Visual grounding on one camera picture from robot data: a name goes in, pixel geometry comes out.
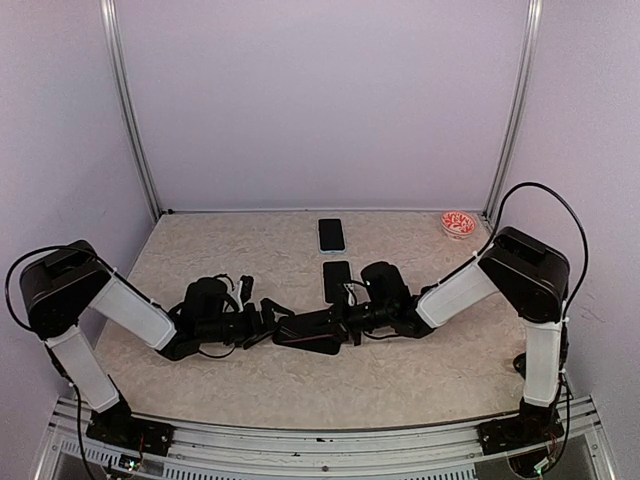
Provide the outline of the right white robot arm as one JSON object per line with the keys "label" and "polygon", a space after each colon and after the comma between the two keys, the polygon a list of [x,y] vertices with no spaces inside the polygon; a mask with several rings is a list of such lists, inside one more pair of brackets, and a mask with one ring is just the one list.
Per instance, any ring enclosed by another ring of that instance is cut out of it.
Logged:
{"label": "right white robot arm", "polygon": [[523,381],[512,367],[524,349],[515,310],[494,294],[420,339],[380,336],[337,358],[337,428],[449,422],[517,408]]}

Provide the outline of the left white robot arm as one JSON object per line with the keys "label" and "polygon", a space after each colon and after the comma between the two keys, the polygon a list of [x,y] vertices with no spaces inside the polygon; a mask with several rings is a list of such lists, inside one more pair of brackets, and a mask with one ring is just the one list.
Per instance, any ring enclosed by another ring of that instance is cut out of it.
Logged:
{"label": "left white robot arm", "polygon": [[274,333],[278,318],[292,313],[269,298],[253,303],[252,277],[232,281],[226,274],[192,282],[183,299],[165,309],[84,240],[33,250],[14,265],[22,270],[27,330],[43,342],[91,409],[102,414],[102,430],[121,445],[133,443],[140,424],[123,409],[126,402],[96,355],[99,339],[86,337],[82,319],[114,325],[164,359],[179,362],[201,354],[207,344],[249,349]]}

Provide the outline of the red white patterned bowl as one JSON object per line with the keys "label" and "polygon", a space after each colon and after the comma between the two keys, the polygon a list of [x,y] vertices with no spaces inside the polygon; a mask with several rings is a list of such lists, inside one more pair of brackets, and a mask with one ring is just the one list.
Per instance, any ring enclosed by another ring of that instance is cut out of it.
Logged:
{"label": "red white patterned bowl", "polygon": [[475,232],[477,221],[466,212],[447,211],[441,215],[441,227],[449,238],[463,240]]}

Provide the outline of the dark green mug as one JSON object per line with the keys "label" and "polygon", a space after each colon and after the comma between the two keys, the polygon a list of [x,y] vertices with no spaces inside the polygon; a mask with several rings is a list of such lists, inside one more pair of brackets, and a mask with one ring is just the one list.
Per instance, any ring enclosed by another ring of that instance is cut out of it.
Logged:
{"label": "dark green mug", "polygon": [[520,375],[522,379],[526,378],[526,354],[521,353],[517,355],[512,362],[514,370]]}

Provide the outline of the front aluminium rail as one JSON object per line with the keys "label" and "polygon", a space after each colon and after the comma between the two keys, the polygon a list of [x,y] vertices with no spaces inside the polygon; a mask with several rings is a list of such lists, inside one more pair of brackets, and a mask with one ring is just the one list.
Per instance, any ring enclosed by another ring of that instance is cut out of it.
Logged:
{"label": "front aluminium rail", "polygon": [[87,407],[61,398],[45,431],[35,479],[513,479],[558,456],[544,479],[615,479],[600,416],[589,397],[558,407],[569,440],[487,454],[479,419],[369,430],[232,427],[170,420],[164,456],[77,437]]}

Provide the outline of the left aluminium frame post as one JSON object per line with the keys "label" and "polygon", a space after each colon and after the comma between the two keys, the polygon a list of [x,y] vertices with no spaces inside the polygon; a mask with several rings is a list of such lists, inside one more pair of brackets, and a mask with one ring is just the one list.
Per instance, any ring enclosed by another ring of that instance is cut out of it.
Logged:
{"label": "left aluminium frame post", "polygon": [[128,84],[116,2],[114,0],[101,0],[99,4],[115,87],[123,115],[127,138],[133,155],[134,165],[142,185],[143,195],[151,218],[154,222],[157,222],[161,218],[163,211],[159,194],[151,173],[151,168],[144,151],[134,103]]}

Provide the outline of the aluminium frame post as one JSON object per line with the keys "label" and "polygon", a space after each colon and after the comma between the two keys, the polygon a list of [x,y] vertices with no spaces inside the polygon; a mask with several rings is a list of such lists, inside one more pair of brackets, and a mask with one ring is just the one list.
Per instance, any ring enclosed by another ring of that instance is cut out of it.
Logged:
{"label": "aluminium frame post", "polygon": [[151,168],[144,151],[134,103],[128,84],[116,2],[114,0],[101,0],[99,4],[115,87],[123,115],[127,138],[133,155],[134,165],[142,185],[143,195],[151,218],[154,222],[157,222],[161,218],[163,211],[159,194],[151,173]]}
{"label": "aluminium frame post", "polygon": [[507,180],[508,170],[525,110],[529,80],[533,70],[539,37],[543,4],[544,2],[542,0],[530,0],[527,4],[524,34],[506,130],[500,147],[497,168],[483,209],[483,216],[490,224],[496,222],[500,195]]}

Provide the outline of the right aluminium frame post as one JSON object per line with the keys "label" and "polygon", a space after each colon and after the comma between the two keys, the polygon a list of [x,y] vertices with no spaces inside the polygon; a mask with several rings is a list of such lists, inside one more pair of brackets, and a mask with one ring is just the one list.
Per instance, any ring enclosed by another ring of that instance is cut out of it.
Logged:
{"label": "right aluminium frame post", "polygon": [[483,209],[483,216],[490,224],[496,222],[500,195],[507,180],[508,170],[525,110],[529,80],[533,70],[539,37],[543,4],[544,2],[542,0],[530,0],[527,4],[524,34],[506,130],[500,147],[497,168]]}

